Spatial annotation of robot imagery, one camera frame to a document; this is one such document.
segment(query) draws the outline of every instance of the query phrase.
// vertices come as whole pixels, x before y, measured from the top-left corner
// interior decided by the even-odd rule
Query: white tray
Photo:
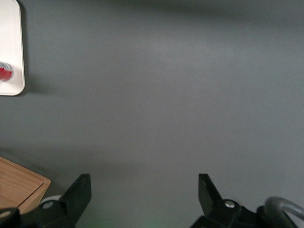
[[[0,81],[0,95],[14,96],[24,89],[21,14],[16,0],[0,0],[0,61],[10,64],[13,77]]]

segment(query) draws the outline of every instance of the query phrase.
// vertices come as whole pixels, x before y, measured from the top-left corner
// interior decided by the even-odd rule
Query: red cup
[[[0,62],[0,80],[5,82],[10,80],[14,75],[14,70],[10,64]]]

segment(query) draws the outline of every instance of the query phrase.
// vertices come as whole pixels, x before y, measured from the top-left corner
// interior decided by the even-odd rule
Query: wooden cutting board
[[[51,181],[0,157],[0,209],[18,207],[20,213],[34,209]]]

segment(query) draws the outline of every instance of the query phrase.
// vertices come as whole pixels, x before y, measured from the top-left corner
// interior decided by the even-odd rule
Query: screw
[[[52,206],[53,206],[53,202],[48,202],[48,203],[43,204],[42,208],[43,209],[48,209],[48,208],[50,208]]]
[[[0,218],[7,217],[7,216],[10,215],[10,214],[11,214],[11,211],[10,211],[10,210],[7,210],[7,211],[2,212],[2,213],[0,214]]]
[[[228,208],[234,208],[236,205],[234,204],[234,202],[227,200],[225,201],[225,206]]]

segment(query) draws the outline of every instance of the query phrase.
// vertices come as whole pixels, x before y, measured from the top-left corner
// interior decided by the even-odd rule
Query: gray table
[[[188,228],[198,174],[251,210],[304,206],[304,2],[21,0],[26,88],[0,97],[0,155],[81,173],[78,226]]]

